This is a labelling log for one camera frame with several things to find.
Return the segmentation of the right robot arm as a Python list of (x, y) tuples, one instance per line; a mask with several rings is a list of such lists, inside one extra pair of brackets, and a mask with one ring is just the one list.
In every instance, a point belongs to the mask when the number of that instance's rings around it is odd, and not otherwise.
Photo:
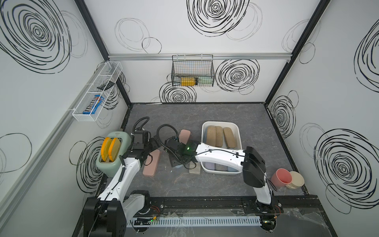
[(169, 139), (163, 147), (183, 165), (190, 162), (214, 163), (241, 172), (244, 183), (254, 189), (257, 202), (271, 205), (272, 191), (267, 180), (265, 161), (254, 148), (248, 146), (242, 150), (233, 150), (197, 141), (184, 144), (175, 139)]

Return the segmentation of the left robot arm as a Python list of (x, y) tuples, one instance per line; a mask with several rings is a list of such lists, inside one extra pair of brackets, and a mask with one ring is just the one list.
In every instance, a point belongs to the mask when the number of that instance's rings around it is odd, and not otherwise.
[(85, 237), (123, 237), (127, 224), (145, 205), (148, 192), (138, 191), (126, 197), (135, 175), (148, 158), (159, 148), (154, 139), (142, 144), (133, 143), (119, 159), (121, 165), (105, 190), (94, 198), (89, 198), (83, 208), (83, 235)]

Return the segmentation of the purple fabric glasses case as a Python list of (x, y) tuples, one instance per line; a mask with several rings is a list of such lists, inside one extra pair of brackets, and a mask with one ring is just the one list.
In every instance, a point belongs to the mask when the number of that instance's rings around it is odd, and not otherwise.
[(207, 170), (215, 170), (215, 164), (214, 163), (209, 163), (209, 162), (204, 162), (202, 163), (203, 166), (207, 169)]

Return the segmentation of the grey fabric glasses case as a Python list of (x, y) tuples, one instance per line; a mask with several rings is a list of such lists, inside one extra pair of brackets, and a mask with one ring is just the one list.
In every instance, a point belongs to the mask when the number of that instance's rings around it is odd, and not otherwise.
[(224, 165), (215, 164), (215, 170), (216, 171), (228, 171), (228, 167)]

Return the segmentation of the tan fabric glasses case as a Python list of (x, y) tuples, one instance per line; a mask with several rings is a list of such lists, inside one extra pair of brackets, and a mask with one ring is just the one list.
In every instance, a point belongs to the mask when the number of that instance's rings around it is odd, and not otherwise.
[(209, 146), (216, 146), (216, 127), (208, 126), (207, 127), (207, 136), (206, 136), (206, 144)]

